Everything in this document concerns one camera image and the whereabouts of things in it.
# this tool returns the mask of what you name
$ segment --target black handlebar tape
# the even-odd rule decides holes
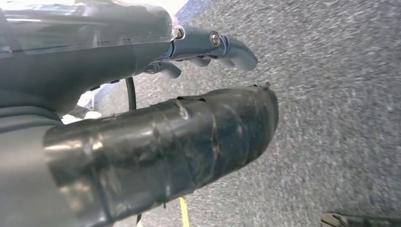
[[[266,150],[278,120],[267,87],[220,89],[51,128],[45,154],[79,221],[106,226],[247,165]]]

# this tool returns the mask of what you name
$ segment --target black cable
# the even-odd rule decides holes
[[[130,110],[136,110],[137,97],[135,94],[134,79],[132,77],[128,77],[125,79],[125,83],[127,85],[127,91],[128,91],[128,107]]]

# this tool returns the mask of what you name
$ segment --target yellow strap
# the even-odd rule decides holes
[[[183,218],[183,227],[189,227],[188,206],[187,202],[183,197],[180,197],[180,205],[181,205],[181,215]]]

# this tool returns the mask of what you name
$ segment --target bolt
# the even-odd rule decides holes
[[[184,36],[183,32],[181,29],[178,30],[177,37],[175,39],[181,39]]]
[[[217,32],[212,32],[210,34],[210,41],[214,46],[220,46],[220,36]]]

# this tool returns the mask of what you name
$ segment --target gray carpet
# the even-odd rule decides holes
[[[317,227],[327,211],[401,217],[401,1],[216,0],[191,24],[238,37],[258,68],[179,63],[176,80],[140,75],[139,106],[267,80],[280,101],[266,153],[187,196],[192,227]],[[100,111],[126,111],[125,92],[117,85]],[[143,225],[181,226],[179,202]]]

